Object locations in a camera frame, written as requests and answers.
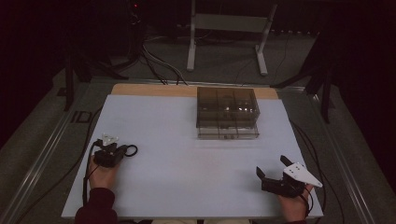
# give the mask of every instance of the clear plastic box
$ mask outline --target clear plastic box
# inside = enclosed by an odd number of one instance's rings
[[[199,138],[257,138],[259,115],[253,89],[198,88],[196,127]]]

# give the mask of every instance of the metal stand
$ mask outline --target metal stand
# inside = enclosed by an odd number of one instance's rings
[[[111,68],[104,66],[103,64],[92,59],[85,53],[78,50],[70,41],[66,43],[66,55],[65,55],[65,84],[66,84],[66,105],[64,111],[69,110],[71,104],[74,101],[74,81],[73,72],[76,72],[78,79],[83,82],[90,82],[92,75],[90,74],[87,64],[95,67],[106,75],[113,77],[114,79],[128,79],[128,77],[123,77],[118,73],[114,72]]]
[[[305,86],[305,91],[307,94],[317,94],[320,87],[322,89],[322,99],[320,106],[320,113],[324,120],[329,123],[329,104],[330,104],[330,89],[332,85],[332,68],[333,65],[329,67],[316,66],[305,72],[301,72],[298,75],[291,77],[281,83],[271,85],[271,88],[283,89],[290,84],[304,78],[311,77],[308,84]]]
[[[264,49],[272,21],[276,12],[277,4],[273,4],[267,18],[228,16],[214,14],[200,14],[195,12],[195,0],[191,2],[191,35],[189,58],[187,60],[187,70],[194,70],[195,62],[195,29],[227,30],[240,32],[262,33],[262,41],[256,46],[257,61],[262,76],[268,75],[262,50]]]

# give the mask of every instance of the sleeve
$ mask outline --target sleeve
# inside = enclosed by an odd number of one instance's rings
[[[76,213],[75,224],[117,224],[114,200],[115,195],[110,189],[91,189],[87,204]]]

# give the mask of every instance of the table surface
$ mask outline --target table surface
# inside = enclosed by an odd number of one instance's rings
[[[276,196],[261,191],[256,166],[269,178],[279,179],[285,168],[280,155],[302,164],[304,159],[276,91],[255,92],[261,111],[257,139],[201,140],[195,128],[196,87],[116,85],[107,96],[91,143],[108,133],[120,138],[119,146],[139,147],[135,157],[124,158],[119,170],[114,188],[119,217],[281,217]],[[74,217],[82,206],[87,157],[62,217]],[[310,216],[320,217],[317,195],[314,191],[312,195]]]

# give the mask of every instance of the metal rail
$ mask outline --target metal rail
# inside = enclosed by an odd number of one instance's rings
[[[78,88],[78,92],[76,94],[76,101],[71,105],[71,108],[67,112],[64,112],[61,116],[46,145],[44,145],[40,154],[35,159],[35,162],[26,173],[5,212],[2,214],[2,216],[0,216],[0,223],[11,224],[17,220],[18,215],[20,214],[21,210],[26,204],[26,201],[33,191],[35,184],[46,168],[52,153],[58,146],[58,143],[64,134],[64,130],[66,129],[66,126],[72,117],[72,112],[76,108],[76,105],[80,101],[85,90],[87,90],[87,86],[85,84],[79,84],[79,86],[80,87]]]
[[[346,188],[349,192],[349,196],[352,202],[355,204],[355,208],[358,212],[359,217],[361,218],[361,223],[365,224],[375,224],[375,220],[373,215],[368,207],[364,197],[361,193],[361,188],[359,187],[355,177],[353,176],[349,166],[347,164],[347,159],[344,156],[343,150],[338,145],[337,141],[335,141],[335,137],[331,130],[329,130],[327,124],[323,120],[320,111],[319,111],[319,98],[317,95],[310,96],[308,95],[308,99],[312,105],[312,109],[315,112],[315,115],[318,119],[318,123],[320,124],[324,134],[330,141],[332,154],[335,158],[335,162],[337,164],[338,169],[340,170],[341,177],[344,179],[344,183],[346,184]]]

